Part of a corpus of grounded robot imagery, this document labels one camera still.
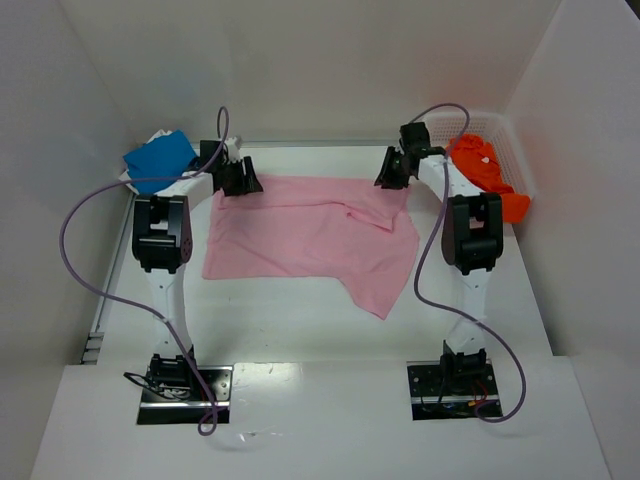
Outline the pink t-shirt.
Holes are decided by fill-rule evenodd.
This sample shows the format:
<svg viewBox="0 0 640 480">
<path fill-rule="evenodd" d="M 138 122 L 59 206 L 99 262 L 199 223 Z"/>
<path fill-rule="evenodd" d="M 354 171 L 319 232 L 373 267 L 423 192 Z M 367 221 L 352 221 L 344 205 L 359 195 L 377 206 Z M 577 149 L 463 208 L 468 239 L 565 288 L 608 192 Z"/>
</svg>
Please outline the pink t-shirt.
<svg viewBox="0 0 640 480">
<path fill-rule="evenodd" d="M 277 176 L 261 193 L 212 200 L 206 280 L 326 277 L 386 319 L 416 261 L 409 192 L 366 179 Z"/>
</svg>

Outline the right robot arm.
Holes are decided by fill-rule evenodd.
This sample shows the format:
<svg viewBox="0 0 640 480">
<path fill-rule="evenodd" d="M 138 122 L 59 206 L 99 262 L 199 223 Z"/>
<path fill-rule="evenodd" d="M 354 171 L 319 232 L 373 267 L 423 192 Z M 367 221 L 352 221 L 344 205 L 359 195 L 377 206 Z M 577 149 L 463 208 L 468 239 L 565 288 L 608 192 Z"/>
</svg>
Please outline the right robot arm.
<svg viewBox="0 0 640 480">
<path fill-rule="evenodd" d="M 399 146 L 387 149 L 374 184 L 399 190 L 408 187 L 412 177 L 441 200 L 436 225 L 442 229 L 442 256 L 462 287 L 460 307 L 441 307 L 458 316 L 443 341 L 442 387 L 466 385 L 480 378 L 487 365 L 486 291 L 504 249 L 501 197 L 474 185 L 444 148 L 432 145 L 423 122 L 400 127 Z"/>
</svg>

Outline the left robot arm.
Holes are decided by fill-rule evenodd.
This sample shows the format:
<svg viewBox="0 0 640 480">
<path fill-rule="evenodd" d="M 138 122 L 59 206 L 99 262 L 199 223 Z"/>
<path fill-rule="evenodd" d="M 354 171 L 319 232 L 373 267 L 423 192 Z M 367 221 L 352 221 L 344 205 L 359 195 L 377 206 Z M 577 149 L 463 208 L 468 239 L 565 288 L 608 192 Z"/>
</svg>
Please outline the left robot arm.
<svg viewBox="0 0 640 480">
<path fill-rule="evenodd" d="M 193 253 L 190 212 L 217 192 L 242 196 L 263 190 L 252 160 L 241 154 L 239 136 L 202 140 L 200 155 L 180 180 L 134 203 L 132 252 L 146 274 L 152 309 L 160 314 L 157 344 L 142 385 L 167 400 L 188 399 L 199 390 L 188 332 L 184 277 Z"/>
</svg>

